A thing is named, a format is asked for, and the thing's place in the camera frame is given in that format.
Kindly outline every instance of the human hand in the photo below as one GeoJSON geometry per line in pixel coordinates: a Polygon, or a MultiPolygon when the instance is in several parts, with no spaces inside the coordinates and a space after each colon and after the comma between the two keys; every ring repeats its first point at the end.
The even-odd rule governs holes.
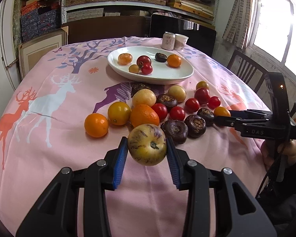
{"type": "MultiPolygon", "coordinates": [[[[271,165],[274,162],[274,159],[269,156],[269,149],[266,145],[266,140],[261,145],[261,153],[262,153],[262,159],[265,164],[265,167],[267,170],[271,167],[271,165]]],[[[284,143],[281,143],[278,146],[277,152],[280,153],[283,148],[284,143]]],[[[296,140],[291,140],[287,143],[283,155],[287,155],[287,163],[289,166],[292,166],[296,163],[296,140]]]]}

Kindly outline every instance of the curtain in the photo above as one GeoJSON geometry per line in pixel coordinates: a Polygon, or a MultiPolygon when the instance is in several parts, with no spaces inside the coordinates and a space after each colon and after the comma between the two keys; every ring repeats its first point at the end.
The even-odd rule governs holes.
{"type": "Polygon", "coordinates": [[[251,0],[235,0],[223,35],[223,39],[240,49],[245,48],[250,10],[251,0]]]}

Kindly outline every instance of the wooden chair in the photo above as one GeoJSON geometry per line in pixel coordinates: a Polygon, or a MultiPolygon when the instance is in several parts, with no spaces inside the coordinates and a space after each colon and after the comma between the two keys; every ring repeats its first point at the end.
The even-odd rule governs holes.
{"type": "Polygon", "coordinates": [[[260,89],[264,81],[264,75],[265,73],[267,73],[267,70],[264,67],[262,67],[260,64],[256,63],[253,59],[249,58],[248,56],[244,55],[242,52],[238,50],[234,50],[234,53],[231,56],[231,59],[227,66],[229,70],[231,69],[231,66],[234,64],[234,60],[236,59],[236,56],[239,56],[241,58],[240,66],[236,76],[239,77],[246,84],[249,83],[249,81],[253,77],[256,70],[259,70],[262,72],[262,77],[260,78],[256,87],[253,89],[253,91],[257,93],[257,91],[260,89]]]}

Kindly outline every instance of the picture frame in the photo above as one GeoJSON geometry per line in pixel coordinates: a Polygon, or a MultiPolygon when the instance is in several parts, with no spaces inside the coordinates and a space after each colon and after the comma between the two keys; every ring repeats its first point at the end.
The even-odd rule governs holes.
{"type": "Polygon", "coordinates": [[[36,37],[19,45],[21,79],[49,51],[67,45],[68,34],[62,28],[36,37]]]}

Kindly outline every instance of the white deer pattern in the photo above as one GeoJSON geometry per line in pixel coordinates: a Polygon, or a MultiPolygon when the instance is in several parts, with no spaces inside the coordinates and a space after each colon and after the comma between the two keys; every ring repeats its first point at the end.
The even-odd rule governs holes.
{"type": "Polygon", "coordinates": [[[32,131],[36,127],[38,127],[39,124],[45,119],[46,120],[46,143],[47,143],[47,147],[49,148],[52,147],[49,139],[49,134],[51,129],[51,119],[52,119],[51,115],[64,102],[67,92],[72,92],[72,93],[76,92],[76,90],[73,88],[73,84],[79,84],[81,82],[79,81],[79,78],[77,78],[76,76],[70,79],[70,74],[61,77],[59,83],[57,83],[54,80],[54,77],[55,76],[51,77],[51,81],[52,83],[60,87],[59,90],[55,94],[48,94],[42,97],[38,97],[32,102],[30,102],[28,111],[24,114],[23,117],[21,117],[21,119],[16,125],[15,134],[16,134],[17,141],[20,141],[20,137],[18,134],[18,124],[27,116],[31,114],[36,114],[40,116],[39,120],[29,131],[26,141],[27,143],[30,143],[30,135],[32,131]]]}

